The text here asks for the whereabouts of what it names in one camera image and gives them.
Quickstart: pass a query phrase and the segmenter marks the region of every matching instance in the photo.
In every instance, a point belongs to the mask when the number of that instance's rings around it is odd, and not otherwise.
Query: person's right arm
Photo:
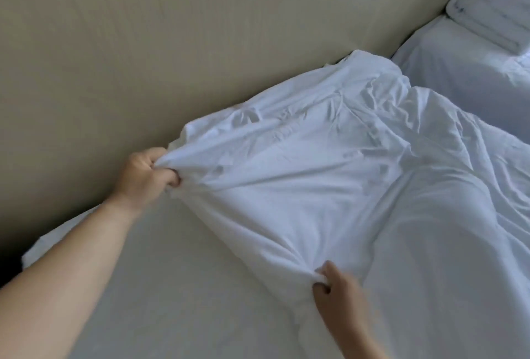
[[[328,285],[313,285],[313,295],[326,327],[345,359],[388,359],[370,333],[368,302],[359,282],[332,262],[318,272]]]

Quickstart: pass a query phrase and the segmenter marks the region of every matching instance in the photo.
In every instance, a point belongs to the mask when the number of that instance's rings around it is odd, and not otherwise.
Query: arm
[[[368,306],[359,283],[332,262],[317,270],[329,286],[313,285],[316,307],[345,359],[388,359],[370,335]]]
[[[132,224],[178,175],[153,169],[164,148],[130,156],[112,195],[0,289],[0,357],[66,357],[101,297]]]

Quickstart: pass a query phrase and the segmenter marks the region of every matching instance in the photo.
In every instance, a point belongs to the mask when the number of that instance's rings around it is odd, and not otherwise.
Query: finger
[[[173,187],[177,187],[180,184],[180,177],[176,171],[172,169],[159,168],[153,171],[153,176],[156,180],[163,184],[170,184]]]
[[[315,299],[316,307],[320,310],[329,295],[329,287],[320,282],[313,284],[313,298]]]
[[[168,150],[163,147],[153,147],[153,148],[146,149],[145,151],[142,152],[142,154],[144,154],[149,159],[149,161],[151,161],[151,163],[155,163],[155,161],[158,158],[160,158],[162,155],[166,154],[167,152]]]
[[[329,260],[322,266],[322,274],[326,276],[330,286],[339,282],[343,277],[341,271],[337,268],[335,263]]]

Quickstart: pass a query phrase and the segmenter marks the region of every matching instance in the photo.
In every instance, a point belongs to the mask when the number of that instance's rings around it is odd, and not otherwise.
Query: person's left hand
[[[176,171],[153,168],[155,161],[166,152],[165,148],[155,147],[131,154],[108,200],[141,212],[155,201],[166,185],[178,186],[180,178]]]

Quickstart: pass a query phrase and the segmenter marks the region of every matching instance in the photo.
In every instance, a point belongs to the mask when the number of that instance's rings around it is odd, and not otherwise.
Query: folded towel
[[[530,51],[530,0],[450,0],[446,12],[514,54]]]

